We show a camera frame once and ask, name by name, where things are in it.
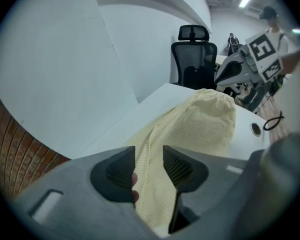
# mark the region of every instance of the black office chair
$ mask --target black office chair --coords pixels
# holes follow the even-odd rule
[[[174,84],[194,90],[215,90],[217,46],[209,42],[207,29],[200,25],[183,25],[178,40],[181,42],[171,45],[178,69],[178,83]]]

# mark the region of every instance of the red brick wall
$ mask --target red brick wall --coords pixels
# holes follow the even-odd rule
[[[0,101],[0,188],[6,197],[68,160],[25,131]]]

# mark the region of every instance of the chair headrest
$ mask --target chair headrest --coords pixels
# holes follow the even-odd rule
[[[183,25],[180,27],[178,40],[209,41],[208,30],[201,25]]]

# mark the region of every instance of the yellow cloth bag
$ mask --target yellow cloth bag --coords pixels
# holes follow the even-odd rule
[[[163,146],[224,157],[234,135],[235,122],[233,98],[201,89],[125,143],[135,146],[134,172],[138,181],[133,189],[140,196],[136,212],[152,230],[168,233],[176,199],[176,189],[163,167]]]

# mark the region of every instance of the cap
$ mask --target cap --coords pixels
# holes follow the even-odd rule
[[[263,12],[259,14],[259,19],[270,20],[271,18],[277,17],[277,12],[271,6],[263,8]]]

